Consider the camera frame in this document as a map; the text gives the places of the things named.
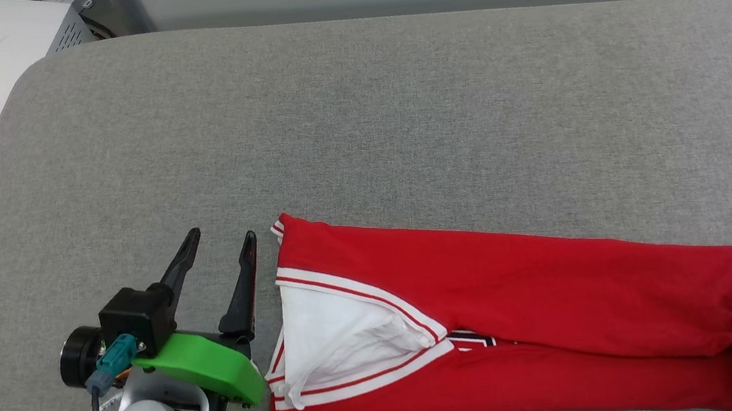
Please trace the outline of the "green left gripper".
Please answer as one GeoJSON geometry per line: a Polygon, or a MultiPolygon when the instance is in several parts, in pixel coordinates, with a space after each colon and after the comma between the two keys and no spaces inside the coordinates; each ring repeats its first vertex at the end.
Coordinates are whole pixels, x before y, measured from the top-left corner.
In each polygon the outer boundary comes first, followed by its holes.
{"type": "MultiPolygon", "coordinates": [[[[176,327],[177,305],[200,240],[200,227],[190,229],[161,280],[150,285],[150,292],[165,297],[164,313],[170,327],[176,327]]],[[[224,344],[195,333],[173,332],[149,357],[145,343],[132,333],[120,334],[110,342],[101,328],[81,326],[67,338],[60,352],[63,384],[101,398],[115,387],[123,373],[152,369],[166,379],[195,385],[233,403],[250,407],[260,404],[266,386],[261,373],[243,352],[229,348],[249,344],[256,335],[257,246],[256,233],[247,231],[240,248],[235,289],[219,322],[224,344]]]]}

